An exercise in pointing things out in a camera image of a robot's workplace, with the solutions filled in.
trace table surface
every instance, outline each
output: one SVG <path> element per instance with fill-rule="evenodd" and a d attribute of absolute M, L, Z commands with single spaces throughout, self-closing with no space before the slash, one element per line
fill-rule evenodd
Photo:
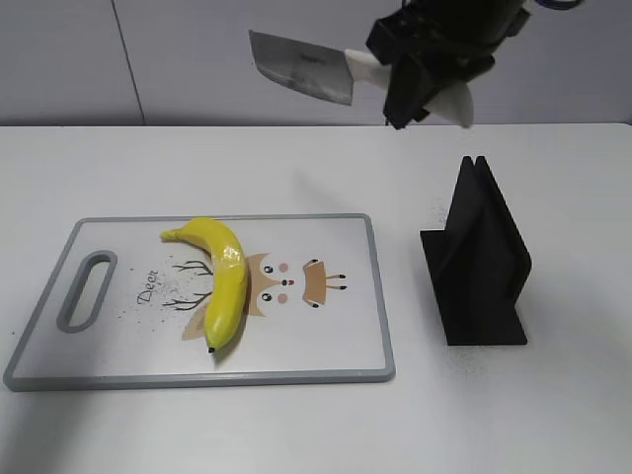
<path fill-rule="evenodd" d="M 387 383 L 0 388 L 0 473 L 618 473 L 632 465 L 626 125 L 0 128 L 0 365 L 86 216 L 365 212 Z M 526 347 L 445 344 L 420 229 L 484 154 L 533 260 Z M 244 190 L 235 196 L 235 189 Z"/>

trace deer illustration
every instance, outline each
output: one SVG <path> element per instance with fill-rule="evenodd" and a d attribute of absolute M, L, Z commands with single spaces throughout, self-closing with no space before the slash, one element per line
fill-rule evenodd
<path fill-rule="evenodd" d="M 288 300 L 287 292 L 284 290 L 286 288 L 290 288 L 295 283 L 294 279 L 274 278 L 276 272 L 281 274 L 289 272 L 289 264 L 281 263 L 276 268 L 272 265 L 264 265 L 264 260 L 268 255 L 269 254 L 256 254 L 246 257 L 246 263 L 249 270 L 249 290 L 244 308 L 245 314 L 251 316 L 266 316 L 262 307 L 265 306 L 266 303 L 273 301 L 270 290 L 272 288 L 276 288 L 277 286 L 280 287 L 282 292 L 276 296 L 276 302 L 284 304 Z M 183 265 L 175 265 L 173 267 L 178 269 L 178 272 L 197 271 L 197 275 L 199 277 L 213 275 L 212 270 L 205 262 L 202 261 L 187 261 Z M 347 288 L 345 285 L 328 284 L 328 280 L 330 279 L 344 279 L 346 276 L 326 276 L 325 264 L 322 261 L 312 259 L 307 262 L 302 269 L 305 273 L 305 290 L 303 292 L 302 300 L 312 308 L 318 308 L 319 306 L 325 304 L 328 288 L 340 290 Z M 191 300 L 172 299 L 170 302 L 163 304 L 163 306 L 173 307 L 177 311 L 196 311 L 183 332 L 183 341 L 203 337 L 204 316 L 208 305 L 206 300 L 210 298 L 211 295 L 212 291 L 194 293 L 194 298 Z"/>

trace yellow banana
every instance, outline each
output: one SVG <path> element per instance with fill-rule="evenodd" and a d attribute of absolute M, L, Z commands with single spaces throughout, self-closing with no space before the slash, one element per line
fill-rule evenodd
<path fill-rule="evenodd" d="M 215 288 L 206 308 L 204 334 L 210 353 L 223 348 L 239 328 L 248 290 L 248 266 L 239 240 L 227 226 L 209 217 L 196 217 L 181 229 L 162 232 L 160 238 L 183 240 L 210 254 Z"/>

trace cutting board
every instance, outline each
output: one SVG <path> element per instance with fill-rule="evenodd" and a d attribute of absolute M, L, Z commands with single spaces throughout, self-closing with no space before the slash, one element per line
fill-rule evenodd
<path fill-rule="evenodd" d="M 190 217 L 87 218 L 5 372 L 12 390 L 376 382 L 394 362 L 370 219 L 221 216 L 247 255 L 246 317 L 210 355 L 212 262 L 159 235 Z"/>

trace black stand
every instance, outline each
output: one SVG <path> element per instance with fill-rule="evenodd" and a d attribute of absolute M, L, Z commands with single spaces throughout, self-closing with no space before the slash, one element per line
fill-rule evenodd
<path fill-rule="evenodd" d="M 526 344 L 515 301 L 531 259 L 485 157 L 463 158 L 445 229 L 421 236 L 447 343 Z"/>

